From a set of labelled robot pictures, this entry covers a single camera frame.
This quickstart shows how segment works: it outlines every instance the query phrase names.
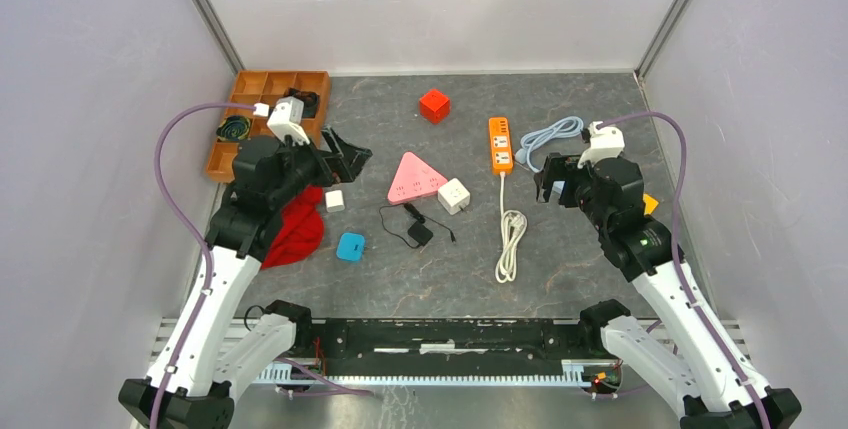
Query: yellow object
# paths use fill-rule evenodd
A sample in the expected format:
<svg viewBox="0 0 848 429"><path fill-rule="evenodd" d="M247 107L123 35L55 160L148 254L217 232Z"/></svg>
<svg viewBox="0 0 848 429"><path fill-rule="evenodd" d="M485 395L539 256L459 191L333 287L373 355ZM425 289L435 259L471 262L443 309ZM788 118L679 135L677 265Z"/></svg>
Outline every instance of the yellow object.
<svg viewBox="0 0 848 429"><path fill-rule="evenodd" d="M642 194L642 200L645 202L645 215L646 216L650 216L651 213L654 212L654 209L656 209L657 206L660 205L659 201L657 201L656 199L654 199L653 197L651 197L647 194Z"/></svg>
<svg viewBox="0 0 848 429"><path fill-rule="evenodd" d="M512 172L512 144L505 117L489 119L489 147L492 150L492 172L497 176Z"/></svg>

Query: pink triangular power strip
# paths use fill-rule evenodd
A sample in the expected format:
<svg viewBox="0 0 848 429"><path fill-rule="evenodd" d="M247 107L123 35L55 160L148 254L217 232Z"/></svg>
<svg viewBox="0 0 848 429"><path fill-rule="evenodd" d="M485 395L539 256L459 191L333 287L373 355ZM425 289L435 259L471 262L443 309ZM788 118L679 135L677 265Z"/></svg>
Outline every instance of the pink triangular power strip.
<svg viewBox="0 0 848 429"><path fill-rule="evenodd" d="M419 197L432 196L447 182L445 176L415 154L407 152L400 160L395 180L389 189L389 202L403 204Z"/></svg>

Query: white power cord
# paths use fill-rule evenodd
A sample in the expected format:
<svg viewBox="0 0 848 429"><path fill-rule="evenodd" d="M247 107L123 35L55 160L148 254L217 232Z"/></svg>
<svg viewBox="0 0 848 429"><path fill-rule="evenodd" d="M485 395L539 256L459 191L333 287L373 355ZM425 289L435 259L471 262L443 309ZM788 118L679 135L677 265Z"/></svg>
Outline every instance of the white power cord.
<svg viewBox="0 0 848 429"><path fill-rule="evenodd" d="M527 218L524 217L524 214L514 210L504 211L503 209L505 179L506 173L501 172L501 240L503 241L503 252L495 266L495 279L501 284L515 280L518 273L516 261L518 241L521 240L521 236L527 230Z"/></svg>

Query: white small cube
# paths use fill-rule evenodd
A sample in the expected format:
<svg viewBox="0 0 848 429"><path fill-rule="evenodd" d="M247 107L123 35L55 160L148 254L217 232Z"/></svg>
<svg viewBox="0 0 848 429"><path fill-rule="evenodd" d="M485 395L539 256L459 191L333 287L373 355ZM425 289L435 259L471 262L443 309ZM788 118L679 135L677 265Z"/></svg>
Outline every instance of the white small cube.
<svg viewBox="0 0 848 429"><path fill-rule="evenodd" d="M257 102L253 105L253 115L259 117L268 117L271 114L271 106Z"/></svg>
<svg viewBox="0 0 848 429"><path fill-rule="evenodd" d="M283 119L300 124L303 119L303 101L294 97L283 97L277 100L274 112L280 112Z"/></svg>
<svg viewBox="0 0 848 429"><path fill-rule="evenodd" d="M339 212L344 210L344 196L342 191L327 191L324 194L324 203L327 206L327 212Z"/></svg>
<svg viewBox="0 0 848 429"><path fill-rule="evenodd" d="M448 214L454 215L471 203L471 193L459 179L453 178L439 188L439 202Z"/></svg>

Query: white wall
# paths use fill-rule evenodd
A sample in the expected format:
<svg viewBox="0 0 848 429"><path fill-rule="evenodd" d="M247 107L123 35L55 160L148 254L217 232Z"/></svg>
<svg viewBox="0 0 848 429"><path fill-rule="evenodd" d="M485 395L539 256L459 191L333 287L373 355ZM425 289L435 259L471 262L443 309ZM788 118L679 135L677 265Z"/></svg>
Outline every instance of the white wall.
<svg viewBox="0 0 848 429"><path fill-rule="evenodd" d="M211 0L248 68L633 69L672 0Z"/></svg>
<svg viewBox="0 0 848 429"><path fill-rule="evenodd" d="M153 179L161 127L231 74L190 0L0 0L0 427L122 428L196 244ZM203 223L215 114L166 147Z"/></svg>
<svg viewBox="0 0 848 429"><path fill-rule="evenodd" d="M848 353L846 34L848 0L693 0L647 76L689 139L703 269L757 366L801 399L797 427L843 427L848 394L822 370Z"/></svg>

